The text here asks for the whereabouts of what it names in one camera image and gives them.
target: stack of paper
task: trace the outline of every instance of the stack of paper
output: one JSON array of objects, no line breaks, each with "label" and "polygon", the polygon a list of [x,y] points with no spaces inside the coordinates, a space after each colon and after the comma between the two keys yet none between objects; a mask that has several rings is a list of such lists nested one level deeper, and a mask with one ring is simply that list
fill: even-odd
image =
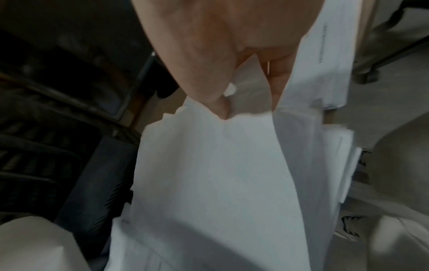
[{"label": "stack of paper", "polygon": [[187,99],[146,127],[107,270],[323,269],[360,149],[322,109],[345,103],[359,6],[325,1],[274,112],[252,56],[226,91],[232,119]]}]

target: caster wheel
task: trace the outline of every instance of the caster wheel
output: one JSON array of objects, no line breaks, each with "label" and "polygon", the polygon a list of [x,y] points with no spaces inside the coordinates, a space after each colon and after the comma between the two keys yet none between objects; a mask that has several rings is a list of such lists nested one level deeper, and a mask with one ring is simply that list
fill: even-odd
[{"label": "caster wheel", "polygon": [[402,16],[404,16],[404,10],[403,9],[400,9],[400,10],[393,12],[392,15],[390,16],[389,20],[385,23],[386,29],[390,29],[390,28],[394,27],[395,25],[397,25],[401,21]]},{"label": "caster wheel", "polygon": [[368,83],[377,82],[379,79],[379,74],[380,74],[379,71],[369,71],[365,73],[363,75],[363,83],[368,84]]}]

